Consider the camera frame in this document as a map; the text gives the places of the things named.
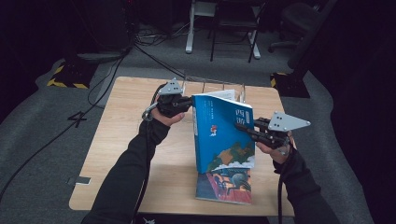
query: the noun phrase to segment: wooden table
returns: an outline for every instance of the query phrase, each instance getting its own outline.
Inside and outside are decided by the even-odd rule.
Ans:
[[[76,185],[69,205],[74,210],[90,210],[108,171],[128,143],[137,134],[141,115],[149,106],[152,94],[168,80],[119,77],[116,79],[100,120],[80,176],[91,178],[89,185]],[[198,93],[202,83],[190,83],[185,95]],[[254,108],[254,118],[271,118],[275,110],[283,111],[273,88],[246,86],[246,102]],[[151,162],[146,195],[140,212],[195,215],[277,216],[278,175],[272,160],[256,148],[252,169],[253,204],[230,204],[195,199],[197,171],[191,109],[174,124],[165,140],[157,146]],[[283,215],[293,216],[292,207],[282,193]]]

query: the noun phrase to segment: illustrated book cover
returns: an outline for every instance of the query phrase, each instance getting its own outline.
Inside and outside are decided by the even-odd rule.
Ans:
[[[255,143],[235,123],[254,129],[253,109],[235,101],[233,90],[192,96],[196,166],[196,198],[250,203],[250,168]]]

